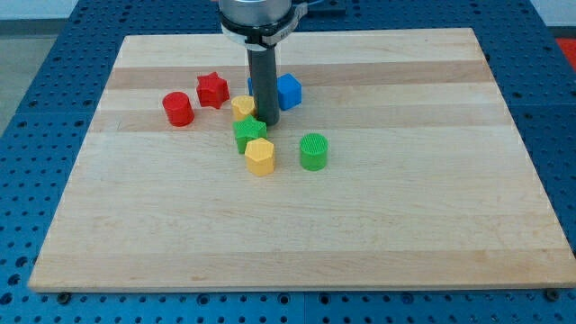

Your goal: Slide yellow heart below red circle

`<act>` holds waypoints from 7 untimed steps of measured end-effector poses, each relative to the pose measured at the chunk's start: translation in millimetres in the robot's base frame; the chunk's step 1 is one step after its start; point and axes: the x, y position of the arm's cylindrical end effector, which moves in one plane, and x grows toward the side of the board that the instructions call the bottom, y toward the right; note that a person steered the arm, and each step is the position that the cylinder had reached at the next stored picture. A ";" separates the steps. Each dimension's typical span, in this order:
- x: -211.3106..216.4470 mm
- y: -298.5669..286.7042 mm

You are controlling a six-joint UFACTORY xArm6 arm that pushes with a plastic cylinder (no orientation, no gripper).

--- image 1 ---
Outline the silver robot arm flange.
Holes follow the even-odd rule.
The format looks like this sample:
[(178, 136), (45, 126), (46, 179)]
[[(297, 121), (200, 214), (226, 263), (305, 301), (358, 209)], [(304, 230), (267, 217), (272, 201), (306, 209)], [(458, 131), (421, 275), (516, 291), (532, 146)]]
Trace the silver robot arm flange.
[(308, 13), (309, 4), (292, 0), (219, 0), (225, 36), (251, 51), (265, 51), (286, 39)]

